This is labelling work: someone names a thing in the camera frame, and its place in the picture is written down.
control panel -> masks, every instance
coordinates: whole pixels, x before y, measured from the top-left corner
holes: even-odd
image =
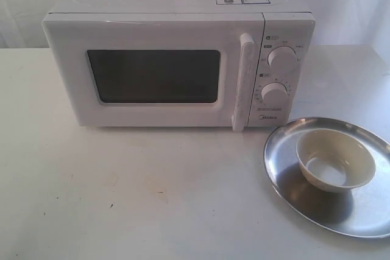
[[[257,67],[249,127],[285,125],[300,66],[315,21],[310,13],[264,13],[265,28]]]

microwave oven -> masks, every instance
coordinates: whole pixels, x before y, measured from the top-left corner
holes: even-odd
[[[315,21],[300,0],[59,0],[43,20],[80,125],[286,124]]]

metal tray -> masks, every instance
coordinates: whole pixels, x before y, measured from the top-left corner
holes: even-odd
[[[321,191],[306,181],[299,169],[296,142],[315,129],[337,130],[363,143],[377,167],[372,181],[344,194]],[[277,193],[310,221],[346,236],[390,236],[390,145],[369,131],[333,119],[298,119],[270,135],[264,164]]]

bowl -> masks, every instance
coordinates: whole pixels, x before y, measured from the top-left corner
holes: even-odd
[[[303,176],[315,187],[341,193],[362,187],[375,175],[375,161],[355,138],[335,130],[303,134],[296,145]]]

brand logo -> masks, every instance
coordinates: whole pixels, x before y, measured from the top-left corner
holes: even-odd
[[[259,116],[259,119],[260,119],[260,120],[274,120],[274,119],[277,119],[277,117],[275,117],[275,116],[260,115],[260,116]]]

